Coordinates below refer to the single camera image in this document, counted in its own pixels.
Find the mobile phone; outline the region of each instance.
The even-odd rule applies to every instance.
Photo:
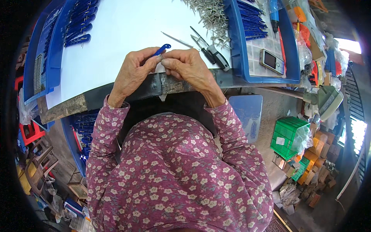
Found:
[[[279,59],[265,49],[260,50],[259,63],[281,75],[283,75],[285,72],[285,63],[283,60]]]

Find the woman's left hand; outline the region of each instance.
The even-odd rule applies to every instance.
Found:
[[[140,51],[129,52],[126,55],[107,100],[110,106],[119,108],[125,98],[142,84],[147,75],[151,71],[155,72],[157,64],[161,61],[161,57],[151,56],[158,49],[160,48],[145,48]]]

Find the sleeve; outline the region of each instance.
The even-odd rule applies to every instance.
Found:
[[[227,100],[221,106],[205,110],[213,116],[224,162],[241,175],[245,191],[250,196],[247,203],[254,215],[247,226],[264,231],[273,215],[273,199],[263,157],[254,145],[247,142],[242,124]]]
[[[86,182],[88,184],[88,209],[93,225],[98,229],[100,219],[97,217],[100,209],[99,202],[103,199],[107,178],[117,165],[115,160],[116,137],[122,128],[124,119],[129,111],[129,104],[124,102],[121,108],[114,108],[105,98],[103,107],[95,120],[93,140],[89,158],[86,161]]]

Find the woman's right hand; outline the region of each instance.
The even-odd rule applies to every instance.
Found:
[[[167,75],[187,81],[204,95],[207,103],[213,108],[225,103],[224,94],[202,60],[199,51],[194,48],[171,50],[162,54],[162,57],[164,59],[161,64],[165,67]]]

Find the gray screwdriver handle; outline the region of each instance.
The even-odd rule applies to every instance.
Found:
[[[210,51],[214,57],[215,62],[218,64],[218,66],[223,70],[223,71],[228,71],[230,69],[230,66],[227,62],[227,60],[224,58],[224,56],[216,50],[214,45],[210,45],[207,47],[208,51]]]

